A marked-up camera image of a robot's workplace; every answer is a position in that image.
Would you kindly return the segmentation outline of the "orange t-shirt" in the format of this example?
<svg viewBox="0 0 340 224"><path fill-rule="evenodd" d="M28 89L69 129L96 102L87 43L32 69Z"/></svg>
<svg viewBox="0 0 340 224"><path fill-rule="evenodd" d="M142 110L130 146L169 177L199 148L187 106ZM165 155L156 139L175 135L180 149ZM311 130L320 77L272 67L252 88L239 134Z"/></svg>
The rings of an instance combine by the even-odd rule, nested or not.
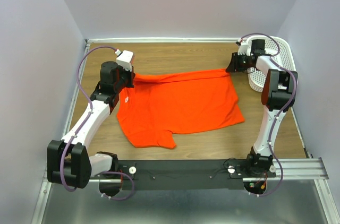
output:
<svg viewBox="0 0 340 224"><path fill-rule="evenodd" d="M119 125L136 148L173 149L173 134L216 130L245 121L223 68L165 75L136 74L120 93Z"/></svg>

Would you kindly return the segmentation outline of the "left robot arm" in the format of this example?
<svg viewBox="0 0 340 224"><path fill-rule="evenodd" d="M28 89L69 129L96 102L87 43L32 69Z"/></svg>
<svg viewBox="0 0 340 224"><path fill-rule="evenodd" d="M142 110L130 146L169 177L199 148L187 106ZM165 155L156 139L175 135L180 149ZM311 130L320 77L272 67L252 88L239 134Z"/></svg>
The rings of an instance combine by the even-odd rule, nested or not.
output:
<svg viewBox="0 0 340 224"><path fill-rule="evenodd" d="M100 80L83 115L61 140L52 140L47 147L49 182L61 184L73 192L77 188L85 188L90 178L97 174L107 179L117 175L118 159L115 154L98 152L89 156L87 148L119 102L120 92L133 87L134 76L131 62L102 63Z"/></svg>

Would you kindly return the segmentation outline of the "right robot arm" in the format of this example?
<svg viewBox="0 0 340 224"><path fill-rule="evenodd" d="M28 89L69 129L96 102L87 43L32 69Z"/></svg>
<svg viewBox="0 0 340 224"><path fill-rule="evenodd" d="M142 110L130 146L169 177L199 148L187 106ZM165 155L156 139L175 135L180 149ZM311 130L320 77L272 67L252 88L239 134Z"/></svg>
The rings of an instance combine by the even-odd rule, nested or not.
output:
<svg viewBox="0 0 340 224"><path fill-rule="evenodd" d="M226 72L245 72L252 68L266 76L261 93L263 118L260 132L243 166L248 176L257 177L270 171L276 158L276 137L283 118L295 102L298 73L277 63L274 55L266 52L264 39L245 41L239 38L236 44L239 49L232 54Z"/></svg>

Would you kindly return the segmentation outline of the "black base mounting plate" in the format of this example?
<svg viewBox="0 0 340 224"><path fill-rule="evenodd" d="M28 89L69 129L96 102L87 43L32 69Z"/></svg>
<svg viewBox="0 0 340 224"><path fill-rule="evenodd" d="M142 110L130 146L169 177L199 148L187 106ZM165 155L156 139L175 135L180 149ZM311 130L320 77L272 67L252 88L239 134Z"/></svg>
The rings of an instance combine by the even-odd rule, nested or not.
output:
<svg viewBox="0 0 340 224"><path fill-rule="evenodd" d="M226 160L121 160L121 174L100 176L99 190L108 196L122 196L131 189L250 189L264 193L263 183L276 177L268 170L251 166L245 159Z"/></svg>

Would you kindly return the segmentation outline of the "aluminium frame rail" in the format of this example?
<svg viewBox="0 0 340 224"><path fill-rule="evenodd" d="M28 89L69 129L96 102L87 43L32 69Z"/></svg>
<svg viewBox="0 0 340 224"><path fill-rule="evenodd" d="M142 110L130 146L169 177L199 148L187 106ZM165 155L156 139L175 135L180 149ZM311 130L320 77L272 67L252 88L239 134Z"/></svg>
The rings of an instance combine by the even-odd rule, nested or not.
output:
<svg viewBox="0 0 340 224"><path fill-rule="evenodd" d="M251 33L241 38L243 38L244 40L248 40L248 41L251 41L252 39L255 39L255 38L264 39L266 52L269 54L273 54L274 60L280 65L282 65L284 68L288 70L296 71L294 63L289 63L288 65L285 65L280 62L279 55L281 54L281 48L279 44L281 42L281 38L271 37L271 36L268 36L262 33ZM260 71L254 70L252 68L248 69L245 72L261 73ZM265 77L266 76L264 75L264 82L262 85L262 90L263 90L263 86L265 83ZM88 95L86 97L88 103L90 101L89 100L90 96L91 95ZM121 99L120 99L120 94L119 94L119 102L117 103L117 105L120 105L120 103L121 103ZM324 163L321 159L319 158L279 159L276 156L276 158L273 160L272 167L275 171L276 177L267 178L264 181L262 185L264 188L264 193L262 194L253 193L251 192L250 189L246 189L246 188L242 190L244 190L246 193L248 193L249 195L253 197L259 198L259 197L268 196L275 192L274 189L268 188L268 183L272 180L275 180L278 183L282 183L285 180L313 180L316 184L318 194L321 200L322 208L326 215L327 221L329 223L339 223L339 215L334 208L333 198L330 193L326 192L328 174L326 172ZM112 175L119 174L120 175L121 172L108 171L106 173L97 174L90 178L88 184L90 182L97 182L99 186L100 176L103 174L112 174ZM46 205L50 187L53 184L57 184L57 183L51 183L48 181L47 167L46 167L45 176L43 179L43 184L41 187L40 198L39 198L39 203L41 205ZM113 200L113 201L122 201L122 200L129 199L130 197L134 195L135 192L136 192L135 189L131 189L129 192L123 192L122 196L116 197L116 196L108 196L107 194L101 193L99 191L101 197L109 199L109 200Z"/></svg>

